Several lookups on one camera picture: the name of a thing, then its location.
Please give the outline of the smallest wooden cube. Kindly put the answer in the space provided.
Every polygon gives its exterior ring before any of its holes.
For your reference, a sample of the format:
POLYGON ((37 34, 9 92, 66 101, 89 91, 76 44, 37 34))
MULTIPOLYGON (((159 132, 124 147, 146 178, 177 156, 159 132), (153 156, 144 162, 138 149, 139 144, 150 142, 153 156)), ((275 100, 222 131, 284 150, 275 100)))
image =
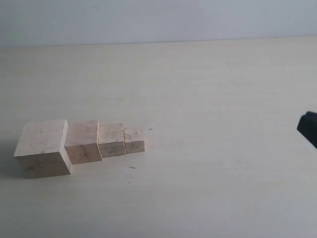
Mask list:
POLYGON ((127 127, 124 129, 124 143, 127 154, 144 152, 144 134, 142 127, 127 127))

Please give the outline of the third largest wooden cube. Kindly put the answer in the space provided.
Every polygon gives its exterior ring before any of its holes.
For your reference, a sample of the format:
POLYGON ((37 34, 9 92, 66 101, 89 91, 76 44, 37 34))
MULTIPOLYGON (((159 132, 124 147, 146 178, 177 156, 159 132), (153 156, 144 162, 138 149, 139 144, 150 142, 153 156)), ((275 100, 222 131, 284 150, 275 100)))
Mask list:
POLYGON ((99 149, 103 158, 126 154, 122 123, 99 126, 99 149))

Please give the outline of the second largest wooden cube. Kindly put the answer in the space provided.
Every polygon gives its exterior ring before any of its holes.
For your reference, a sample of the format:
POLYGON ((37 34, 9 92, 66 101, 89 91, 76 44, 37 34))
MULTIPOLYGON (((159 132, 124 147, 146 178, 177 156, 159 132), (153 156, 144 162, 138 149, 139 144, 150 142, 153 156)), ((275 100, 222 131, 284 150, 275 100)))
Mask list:
POLYGON ((65 149, 73 165, 102 161, 99 149, 99 121, 71 122, 65 149))

